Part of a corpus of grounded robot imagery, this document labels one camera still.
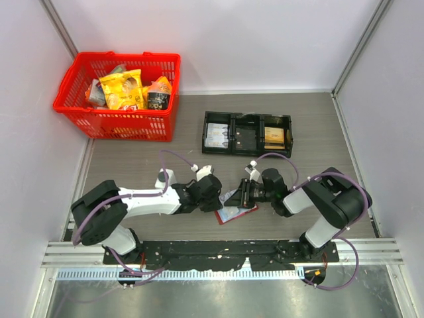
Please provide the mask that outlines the silver VIP card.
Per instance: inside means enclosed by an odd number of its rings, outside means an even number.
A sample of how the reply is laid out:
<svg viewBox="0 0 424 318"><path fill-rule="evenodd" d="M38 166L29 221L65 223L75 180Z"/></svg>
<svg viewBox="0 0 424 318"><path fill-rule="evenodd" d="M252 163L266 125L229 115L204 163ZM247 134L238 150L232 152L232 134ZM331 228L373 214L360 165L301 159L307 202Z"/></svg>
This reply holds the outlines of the silver VIP card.
<svg viewBox="0 0 424 318"><path fill-rule="evenodd" d="M223 207L217 211L218 217L222 223L226 223L231 219L239 216L242 211L238 207Z"/></svg>

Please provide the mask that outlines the red leather card holder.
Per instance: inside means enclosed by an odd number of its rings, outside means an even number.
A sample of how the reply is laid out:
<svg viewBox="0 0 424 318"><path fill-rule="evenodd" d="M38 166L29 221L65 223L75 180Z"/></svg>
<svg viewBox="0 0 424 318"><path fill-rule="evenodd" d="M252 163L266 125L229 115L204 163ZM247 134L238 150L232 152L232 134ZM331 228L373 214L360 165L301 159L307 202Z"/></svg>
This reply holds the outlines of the red leather card holder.
<svg viewBox="0 0 424 318"><path fill-rule="evenodd" d="M232 221L233 219L242 217L243 215L246 215L247 213L258 210L257 205L255 205L251 209L238 208L238 207L225 207L224 202L226 202L226 200L228 200L230 196L232 196L232 194L234 194L235 192L236 190L234 189L219 196L219 201L221 202L223 207L220 210L215 211L215 216L220 225L223 225L229 221Z"/></svg>

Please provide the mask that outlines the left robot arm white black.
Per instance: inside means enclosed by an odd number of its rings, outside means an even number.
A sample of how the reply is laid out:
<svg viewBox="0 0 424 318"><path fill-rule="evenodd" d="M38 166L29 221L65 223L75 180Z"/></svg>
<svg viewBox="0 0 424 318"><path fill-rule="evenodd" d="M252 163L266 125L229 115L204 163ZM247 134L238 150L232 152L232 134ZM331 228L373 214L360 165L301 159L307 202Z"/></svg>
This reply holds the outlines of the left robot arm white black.
<svg viewBox="0 0 424 318"><path fill-rule="evenodd" d="M121 222L142 215L177 215L196 209L204 212L222 208L221 182L207 174L187 184L174 183L166 189L133 190L117 187L113 180L102 182L72 204L77 226L73 244L101 244L128 264L141 257L139 239Z"/></svg>

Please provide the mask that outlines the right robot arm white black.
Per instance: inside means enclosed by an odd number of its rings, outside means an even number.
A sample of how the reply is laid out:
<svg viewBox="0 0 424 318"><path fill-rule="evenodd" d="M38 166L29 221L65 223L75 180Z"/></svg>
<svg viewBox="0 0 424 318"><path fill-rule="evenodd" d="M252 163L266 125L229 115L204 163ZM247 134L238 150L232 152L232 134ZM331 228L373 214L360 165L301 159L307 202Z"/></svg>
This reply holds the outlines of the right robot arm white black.
<svg viewBox="0 0 424 318"><path fill-rule="evenodd" d="M275 168L265 169L261 178L261 182L242 180L223 205L251 209L258 202L268 202L282 217L291 217L315 207L320 217L300 236L295 254L308 262L318 259L328 242L357 222L372 206L370 194L334 167L292 190Z"/></svg>

